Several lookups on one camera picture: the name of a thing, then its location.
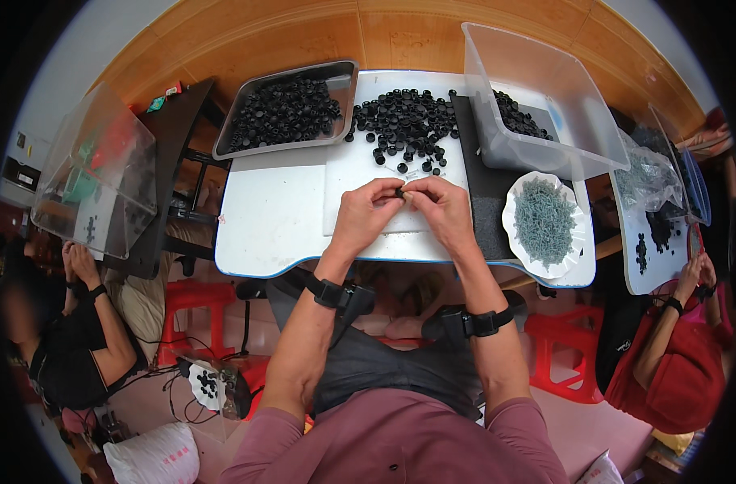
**stainless steel tray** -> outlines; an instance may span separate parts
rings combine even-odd
[[[220,134],[212,147],[212,158],[215,160],[228,160],[241,156],[254,155],[260,152],[290,150],[291,148],[306,148],[309,146],[332,145],[344,139],[352,126],[352,106],[355,102],[355,90],[357,89],[357,72],[360,65],[356,60],[335,60],[333,62],[319,63],[314,66],[298,67],[288,71],[268,74],[250,79],[242,84],[237,92],[237,97],[231,104],[226,119],[220,128]],[[237,127],[231,124],[236,113],[244,106],[247,96],[257,88],[263,88],[269,84],[292,81],[298,74],[312,80],[323,79],[328,85],[328,94],[331,99],[339,102],[342,118],[333,122],[331,134],[320,134],[316,140],[286,142],[278,145],[264,146],[262,148],[251,148],[249,150],[229,151],[231,137]]]

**orange wood surface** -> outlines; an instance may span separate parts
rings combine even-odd
[[[353,58],[361,69],[460,73],[465,21],[572,53],[605,101],[625,114],[638,118],[651,102],[683,133],[704,121],[672,66],[598,0],[181,0],[134,38],[97,83],[107,81],[141,110],[177,81],[213,77],[216,101],[228,109],[251,77],[337,58]],[[195,140],[209,136],[197,132]]]

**pink shirt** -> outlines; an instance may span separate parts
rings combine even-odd
[[[303,424],[288,412],[255,413],[218,484],[237,482],[564,482],[540,408],[514,398],[487,428],[421,393],[357,392]]]

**white plate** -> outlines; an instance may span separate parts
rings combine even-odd
[[[524,182],[531,181],[535,178],[547,179],[554,185],[554,187],[561,187],[561,196],[575,204],[575,211],[572,212],[572,219],[575,221],[575,227],[570,229],[570,232],[572,233],[572,252],[568,253],[561,263],[548,266],[547,269],[539,260],[530,262],[529,254],[527,254],[527,251],[524,250],[524,247],[521,246],[516,238],[516,197],[524,191]],[[503,227],[508,233],[510,250],[516,254],[516,257],[518,257],[518,260],[521,261],[526,270],[535,276],[545,277],[546,279],[554,279],[556,277],[564,276],[570,271],[570,269],[575,267],[580,259],[580,250],[583,248],[583,243],[586,241],[586,216],[583,214],[583,210],[578,207],[578,202],[575,199],[575,192],[568,186],[564,185],[556,175],[540,173],[539,171],[527,173],[523,177],[517,179],[513,187],[508,190],[507,199],[505,200],[505,208],[503,209]]]
[[[193,363],[189,368],[190,373],[188,376],[188,381],[191,383],[191,392],[193,392],[193,396],[196,397],[196,401],[198,401],[201,405],[207,407],[207,410],[217,412],[226,403],[226,383],[220,381],[220,379],[217,378],[217,371],[215,371],[209,365],[209,363],[202,361],[200,361],[199,363],[199,365]],[[205,370],[208,376],[211,374],[214,374],[216,376],[216,378],[209,378],[216,383],[215,391],[210,392],[212,394],[212,398],[210,398],[209,395],[202,393],[202,383],[197,378],[197,376],[202,375]]]

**black shirt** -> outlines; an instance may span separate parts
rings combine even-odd
[[[137,362],[112,385],[105,385],[91,353],[107,348],[107,343],[90,298],[81,300],[70,315],[58,317],[45,328],[32,357],[30,378],[40,385],[47,399],[61,407],[84,410],[102,405],[127,378],[148,367],[129,325],[124,322],[123,326]]]

